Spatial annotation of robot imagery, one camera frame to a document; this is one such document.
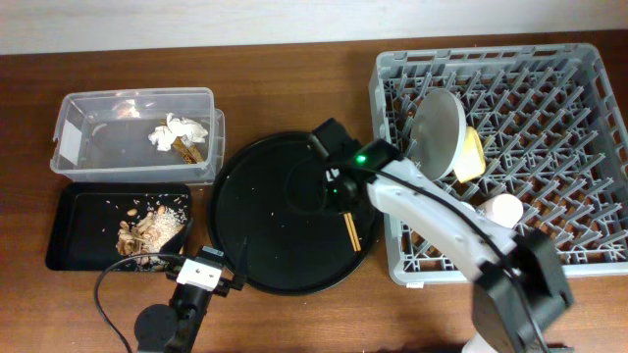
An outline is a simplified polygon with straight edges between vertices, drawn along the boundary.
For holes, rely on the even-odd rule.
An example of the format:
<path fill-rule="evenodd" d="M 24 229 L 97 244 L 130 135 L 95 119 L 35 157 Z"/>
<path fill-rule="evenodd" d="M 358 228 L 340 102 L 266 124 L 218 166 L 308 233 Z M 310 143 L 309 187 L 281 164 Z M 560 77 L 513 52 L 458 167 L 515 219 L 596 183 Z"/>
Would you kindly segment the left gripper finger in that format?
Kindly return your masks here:
<path fill-rule="evenodd" d="M 248 265 L 247 265 L 247 247 L 248 240 L 244 239 L 238 258 L 238 264 L 234 272 L 234 287 L 244 287 L 247 281 Z"/>
<path fill-rule="evenodd" d="M 179 254 L 185 246 L 186 240 L 191 232 L 192 225 L 193 220 L 184 224 L 183 228 L 160 248 L 160 253 Z"/>

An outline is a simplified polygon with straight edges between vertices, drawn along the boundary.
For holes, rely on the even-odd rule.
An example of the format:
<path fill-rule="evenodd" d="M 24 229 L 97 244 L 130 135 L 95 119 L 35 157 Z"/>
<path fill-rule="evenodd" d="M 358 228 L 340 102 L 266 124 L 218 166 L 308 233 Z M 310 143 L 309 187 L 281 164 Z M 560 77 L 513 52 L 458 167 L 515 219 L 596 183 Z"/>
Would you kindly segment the food scraps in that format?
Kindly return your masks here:
<path fill-rule="evenodd" d="M 190 221 L 187 193 L 130 193 L 107 196 L 97 203 L 102 224 L 98 247 L 108 265 L 133 257 L 127 271 L 157 272 L 165 262 L 160 248 Z"/>

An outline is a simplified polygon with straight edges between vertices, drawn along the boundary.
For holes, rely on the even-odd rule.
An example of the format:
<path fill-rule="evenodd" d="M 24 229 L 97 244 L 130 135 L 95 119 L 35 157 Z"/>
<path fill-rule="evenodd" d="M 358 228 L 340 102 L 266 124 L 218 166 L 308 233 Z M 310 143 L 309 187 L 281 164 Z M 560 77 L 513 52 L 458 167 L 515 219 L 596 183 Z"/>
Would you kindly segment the gold brown snack wrapper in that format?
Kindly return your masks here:
<path fill-rule="evenodd" d="M 179 137 L 177 137 L 173 142 L 172 147 L 188 164 L 197 164 L 204 161 L 204 158 L 193 143 L 186 145 Z"/>

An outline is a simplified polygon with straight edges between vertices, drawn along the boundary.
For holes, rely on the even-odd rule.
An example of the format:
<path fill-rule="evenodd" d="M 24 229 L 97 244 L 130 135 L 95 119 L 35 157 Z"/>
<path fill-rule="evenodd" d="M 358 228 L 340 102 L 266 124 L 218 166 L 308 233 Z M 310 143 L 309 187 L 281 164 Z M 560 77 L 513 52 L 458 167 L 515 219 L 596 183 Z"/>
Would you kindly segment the white tissue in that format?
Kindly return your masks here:
<path fill-rule="evenodd" d="M 209 131 L 198 122 L 184 117 L 176 118 L 173 113 L 168 113 L 166 123 L 155 127 L 148 135 L 148 140 L 158 151 L 170 151 L 177 140 L 189 147 L 204 143 L 208 134 Z"/>

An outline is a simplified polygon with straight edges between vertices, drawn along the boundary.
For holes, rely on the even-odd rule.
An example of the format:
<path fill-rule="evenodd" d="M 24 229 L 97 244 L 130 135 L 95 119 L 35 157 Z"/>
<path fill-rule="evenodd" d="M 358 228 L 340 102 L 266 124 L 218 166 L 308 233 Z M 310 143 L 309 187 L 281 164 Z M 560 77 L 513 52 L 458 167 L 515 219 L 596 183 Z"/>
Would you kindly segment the grey plate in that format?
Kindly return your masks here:
<path fill-rule="evenodd" d="M 466 128 L 461 101 L 446 89 L 436 89 L 417 108 L 406 155 L 428 179 L 445 177 L 461 156 Z"/>

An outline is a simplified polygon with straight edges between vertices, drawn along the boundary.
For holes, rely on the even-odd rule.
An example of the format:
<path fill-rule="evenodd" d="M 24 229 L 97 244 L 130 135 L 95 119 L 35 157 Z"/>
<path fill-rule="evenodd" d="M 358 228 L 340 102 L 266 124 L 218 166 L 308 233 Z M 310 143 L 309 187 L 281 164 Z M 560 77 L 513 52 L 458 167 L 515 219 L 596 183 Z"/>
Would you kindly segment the yellow bowl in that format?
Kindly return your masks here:
<path fill-rule="evenodd" d="M 460 183 L 480 177 L 486 171 L 482 141 L 478 132 L 471 126 L 466 128 L 462 151 L 456 160 L 453 171 Z"/>

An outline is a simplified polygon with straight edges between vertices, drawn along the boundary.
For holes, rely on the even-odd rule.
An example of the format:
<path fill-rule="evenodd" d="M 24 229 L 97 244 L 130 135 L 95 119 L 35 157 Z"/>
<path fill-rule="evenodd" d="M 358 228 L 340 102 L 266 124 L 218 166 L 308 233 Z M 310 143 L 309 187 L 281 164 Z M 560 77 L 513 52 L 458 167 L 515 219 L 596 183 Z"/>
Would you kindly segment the pink cup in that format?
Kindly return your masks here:
<path fill-rule="evenodd" d="M 514 195 L 497 195 L 478 207 L 487 219 L 498 225 L 514 228 L 521 220 L 524 212 L 523 203 Z"/>

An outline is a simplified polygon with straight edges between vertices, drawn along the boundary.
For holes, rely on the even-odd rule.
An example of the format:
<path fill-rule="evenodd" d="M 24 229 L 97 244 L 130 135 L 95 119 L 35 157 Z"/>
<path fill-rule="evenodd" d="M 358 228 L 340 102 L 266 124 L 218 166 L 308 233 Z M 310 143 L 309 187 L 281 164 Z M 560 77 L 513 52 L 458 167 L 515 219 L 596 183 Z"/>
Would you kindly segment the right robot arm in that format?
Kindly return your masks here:
<path fill-rule="evenodd" d="M 308 136 L 324 170 L 325 205 L 368 203 L 407 224 L 472 284 L 466 352 L 548 352 L 545 330 L 574 298 L 552 239 L 521 234 L 465 207 L 383 139 L 366 145 L 329 119 Z"/>

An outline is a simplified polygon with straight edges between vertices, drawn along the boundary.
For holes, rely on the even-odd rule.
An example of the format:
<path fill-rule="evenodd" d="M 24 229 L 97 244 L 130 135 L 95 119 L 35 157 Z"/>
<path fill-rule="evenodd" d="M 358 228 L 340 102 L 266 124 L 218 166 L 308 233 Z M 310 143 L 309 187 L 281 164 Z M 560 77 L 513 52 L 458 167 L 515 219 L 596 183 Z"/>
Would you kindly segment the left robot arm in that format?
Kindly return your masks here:
<path fill-rule="evenodd" d="M 144 309 L 134 323 L 139 352 L 189 352 L 215 296 L 226 297 L 232 290 L 242 290 L 247 279 L 247 247 L 240 247 L 239 264 L 231 278 L 222 276 L 227 257 L 221 250 L 203 246 L 187 258 L 179 253 L 190 232 L 185 226 L 160 249 L 161 260 L 173 258 L 166 266 L 166 277 L 176 284 L 166 304 Z"/>

